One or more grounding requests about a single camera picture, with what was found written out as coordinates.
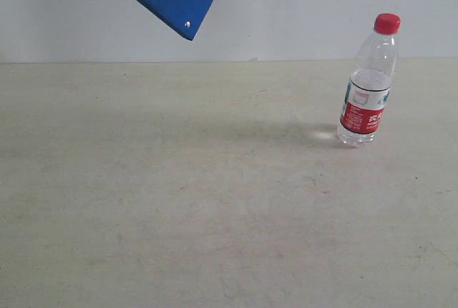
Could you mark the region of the clear water bottle red label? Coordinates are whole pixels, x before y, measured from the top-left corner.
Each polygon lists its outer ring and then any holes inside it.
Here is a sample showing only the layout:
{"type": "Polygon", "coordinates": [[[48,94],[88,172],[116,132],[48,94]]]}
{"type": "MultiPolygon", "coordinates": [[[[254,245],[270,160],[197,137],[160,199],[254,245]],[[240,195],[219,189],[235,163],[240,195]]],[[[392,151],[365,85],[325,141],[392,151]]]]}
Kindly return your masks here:
{"type": "Polygon", "coordinates": [[[379,14],[357,54],[337,127],[346,145],[359,147],[374,140],[394,80],[400,23],[396,14],[379,14]]]}

